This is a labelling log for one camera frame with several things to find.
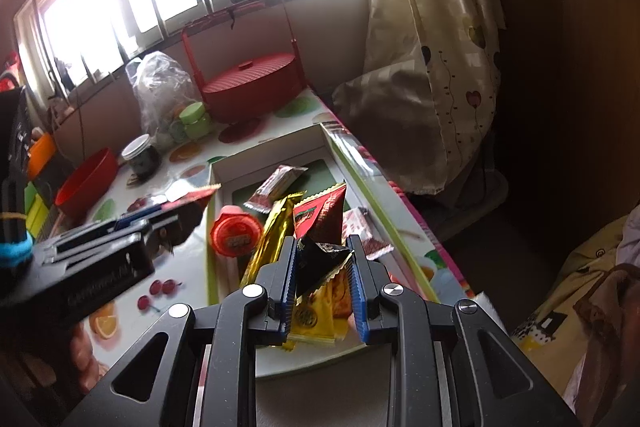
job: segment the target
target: beige curtain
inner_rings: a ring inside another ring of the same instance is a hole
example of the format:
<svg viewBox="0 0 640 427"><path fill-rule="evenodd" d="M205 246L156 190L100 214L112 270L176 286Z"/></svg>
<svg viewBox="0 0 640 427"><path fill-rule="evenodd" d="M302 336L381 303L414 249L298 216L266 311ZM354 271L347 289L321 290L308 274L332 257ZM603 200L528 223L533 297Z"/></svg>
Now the beige curtain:
<svg viewBox="0 0 640 427"><path fill-rule="evenodd" d="M403 190L440 192L478 151L500 84L498 24L498 0L370 0L365 74L334 103Z"/></svg>

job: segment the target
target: green lid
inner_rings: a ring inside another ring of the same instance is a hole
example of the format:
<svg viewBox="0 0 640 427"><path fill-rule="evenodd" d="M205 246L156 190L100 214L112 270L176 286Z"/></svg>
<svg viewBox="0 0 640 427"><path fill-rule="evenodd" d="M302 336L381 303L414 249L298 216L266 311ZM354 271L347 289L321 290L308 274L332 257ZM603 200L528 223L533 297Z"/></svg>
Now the green lid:
<svg viewBox="0 0 640 427"><path fill-rule="evenodd" d="M204 104L202 102L193 102L188 105L180 113L180 120L185 125L197 122L204 114Z"/></svg>

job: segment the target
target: clear plastic bag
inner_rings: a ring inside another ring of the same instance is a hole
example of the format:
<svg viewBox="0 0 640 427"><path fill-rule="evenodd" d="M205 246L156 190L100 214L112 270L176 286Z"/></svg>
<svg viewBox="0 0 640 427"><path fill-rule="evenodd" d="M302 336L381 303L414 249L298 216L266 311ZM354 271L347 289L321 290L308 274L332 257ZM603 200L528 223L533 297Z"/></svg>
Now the clear plastic bag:
<svg viewBox="0 0 640 427"><path fill-rule="evenodd" d="M200 101L200 94L181 65L162 52L134 58L126 66L129 82L140 105L140 123L160 152L174 146L169 132L181 110Z"/></svg>

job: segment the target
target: green jar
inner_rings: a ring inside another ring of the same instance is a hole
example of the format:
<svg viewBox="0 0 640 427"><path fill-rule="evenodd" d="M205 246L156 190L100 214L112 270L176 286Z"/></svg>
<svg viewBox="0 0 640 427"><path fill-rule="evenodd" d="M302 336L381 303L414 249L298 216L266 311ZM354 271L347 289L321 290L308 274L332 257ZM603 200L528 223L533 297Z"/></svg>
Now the green jar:
<svg viewBox="0 0 640 427"><path fill-rule="evenodd" d="M191 140L198 140L211 131L211 117L205 110L202 102L194 102L188 105L180 113L180 121L184 125L184 131Z"/></svg>

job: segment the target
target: brown cloth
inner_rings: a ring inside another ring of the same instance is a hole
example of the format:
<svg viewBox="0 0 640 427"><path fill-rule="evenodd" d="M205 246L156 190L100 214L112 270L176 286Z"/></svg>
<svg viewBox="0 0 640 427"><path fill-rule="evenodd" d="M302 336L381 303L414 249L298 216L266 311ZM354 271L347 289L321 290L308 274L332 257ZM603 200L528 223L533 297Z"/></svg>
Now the brown cloth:
<svg viewBox="0 0 640 427"><path fill-rule="evenodd" d="M574 305L589 333L575 413L596 425L640 362L640 269L619 264Z"/></svg>

